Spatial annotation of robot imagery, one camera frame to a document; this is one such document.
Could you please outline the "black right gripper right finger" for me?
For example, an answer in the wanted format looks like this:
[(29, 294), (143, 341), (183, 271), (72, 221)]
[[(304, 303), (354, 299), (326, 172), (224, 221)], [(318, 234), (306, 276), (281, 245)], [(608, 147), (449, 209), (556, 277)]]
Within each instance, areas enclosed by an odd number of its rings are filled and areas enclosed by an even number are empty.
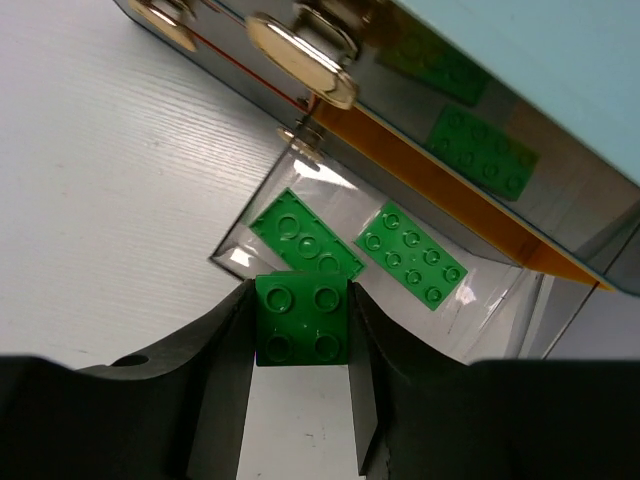
[(347, 288), (358, 472), (368, 479), (635, 479), (635, 361), (460, 363)]

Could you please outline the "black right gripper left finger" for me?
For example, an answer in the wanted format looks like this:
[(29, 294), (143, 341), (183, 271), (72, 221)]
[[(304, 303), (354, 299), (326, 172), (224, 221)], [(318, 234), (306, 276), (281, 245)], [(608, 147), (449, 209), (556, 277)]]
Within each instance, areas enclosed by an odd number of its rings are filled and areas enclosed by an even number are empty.
[(255, 350), (253, 281), (169, 336), (78, 370), (1, 359), (5, 479), (233, 479)]

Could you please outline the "small green lego brick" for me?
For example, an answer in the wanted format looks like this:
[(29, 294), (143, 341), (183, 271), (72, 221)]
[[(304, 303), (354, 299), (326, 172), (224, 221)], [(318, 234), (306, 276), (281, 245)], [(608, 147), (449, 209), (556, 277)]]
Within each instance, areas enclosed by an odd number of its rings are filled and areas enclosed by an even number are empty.
[(341, 274), (273, 272), (257, 276), (256, 364), (345, 365), (347, 286)]

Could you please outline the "green long lego brick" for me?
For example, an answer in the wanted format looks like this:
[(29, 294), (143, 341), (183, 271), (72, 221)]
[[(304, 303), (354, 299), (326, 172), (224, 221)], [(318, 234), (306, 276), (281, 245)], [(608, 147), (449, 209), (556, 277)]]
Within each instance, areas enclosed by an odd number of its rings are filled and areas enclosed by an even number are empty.
[(355, 244), (402, 287), (435, 311), (468, 270), (396, 204), (384, 204)]

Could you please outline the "green lego plate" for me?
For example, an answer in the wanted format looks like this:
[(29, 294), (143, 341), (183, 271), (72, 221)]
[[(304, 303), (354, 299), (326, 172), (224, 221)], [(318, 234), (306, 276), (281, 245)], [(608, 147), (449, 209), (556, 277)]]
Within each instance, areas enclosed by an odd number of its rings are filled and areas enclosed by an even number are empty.
[(250, 224), (292, 270), (342, 274), (354, 280), (366, 265), (290, 188)]

